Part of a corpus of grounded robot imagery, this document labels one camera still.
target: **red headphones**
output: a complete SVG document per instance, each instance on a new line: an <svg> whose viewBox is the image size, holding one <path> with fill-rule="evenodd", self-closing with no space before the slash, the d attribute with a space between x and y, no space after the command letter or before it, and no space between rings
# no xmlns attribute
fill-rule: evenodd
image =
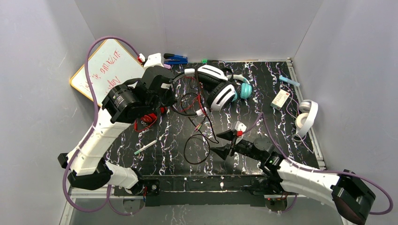
<svg viewBox="0 0 398 225"><path fill-rule="evenodd" d="M160 110L161 110L161 114L165 114L167 112L167 108L166 107L161 107ZM142 130L137 130L137 120L136 120L136 121L134 121L134 130L137 131L137 132L144 131L144 130L150 128L157 121L157 119L158 119L158 117L157 117L157 113L156 112L148 114L148 115L145 115L145 116L141 117L141 121L144 122L144 123L149 123L150 125L145 127Z"/></svg>

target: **robotic arm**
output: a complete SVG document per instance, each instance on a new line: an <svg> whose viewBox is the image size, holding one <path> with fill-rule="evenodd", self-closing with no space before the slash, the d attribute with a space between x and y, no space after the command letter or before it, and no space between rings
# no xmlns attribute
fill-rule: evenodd
<svg viewBox="0 0 398 225"><path fill-rule="evenodd" d="M137 118L176 102L171 89L173 79L173 73L161 66L148 67L142 78L127 80L110 90L102 101L94 133L85 145L58 156L61 166L66 168L79 149L70 165L72 172L68 180L72 187L96 190L110 184L130 189L132 193L141 191L142 186L136 184L143 180L137 171L105 162L103 156L120 133Z"/></svg>
<svg viewBox="0 0 398 225"><path fill-rule="evenodd" d="M275 151L268 137L259 137L254 142L243 140L242 133L245 130L243 123L235 122L232 129L217 134L217 137L231 143L210 150L224 160L237 152L260 161L260 169L267 179L259 180L256 187L245 187L246 190L258 195L262 192L302 194L329 205L355 224L365 224L376 196L361 179L318 173L316 168L288 161Z"/></svg>

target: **whiteboard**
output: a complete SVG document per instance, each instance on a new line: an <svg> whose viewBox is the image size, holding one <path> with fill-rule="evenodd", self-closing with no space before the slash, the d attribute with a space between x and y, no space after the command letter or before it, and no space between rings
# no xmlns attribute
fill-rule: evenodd
<svg viewBox="0 0 398 225"><path fill-rule="evenodd" d="M97 102L102 101L114 86L128 79L141 78L144 68L124 47L114 39L102 42L88 62L91 83ZM84 73L84 65L73 75L70 85L92 101L90 89Z"/></svg>

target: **white marker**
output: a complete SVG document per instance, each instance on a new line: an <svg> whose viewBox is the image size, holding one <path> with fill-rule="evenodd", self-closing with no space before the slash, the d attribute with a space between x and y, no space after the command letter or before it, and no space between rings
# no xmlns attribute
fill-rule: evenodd
<svg viewBox="0 0 398 225"><path fill-rule="evenodd" d="M134 155L138 155L139 153L143 152L145 149L151 147L152 145L154 145L157 142L157 140L154 140L153 142L145 145L144 147L140 148L138 151L134 152Z"/></svg>

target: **white wall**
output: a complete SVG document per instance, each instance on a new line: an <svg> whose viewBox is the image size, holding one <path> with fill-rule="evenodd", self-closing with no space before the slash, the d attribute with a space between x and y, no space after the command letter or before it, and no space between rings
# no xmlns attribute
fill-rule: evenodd
<svg viewBox="0 0 398 225"><path fill-rule="evenodd" d="M326 0L295 59L329 169L350 169L398 199L398 2ZM373 211L387 209L376 191ZM398 223L397 210L367 224Z"/></svg>
<svg viewBox="0 0 398 225"><path fill-rule="evenodd" d="M94 38L72 0L0 6L0 224L58 224L65 198L57 156L92 121L92 103L69 78Z"/></svg>
<svg viewBox="0 0 398 225"><path fill-rule="evenodd" d="M93 35L128 39L145 55L206 59L294 56L323 0L75 0Z"/></svg>

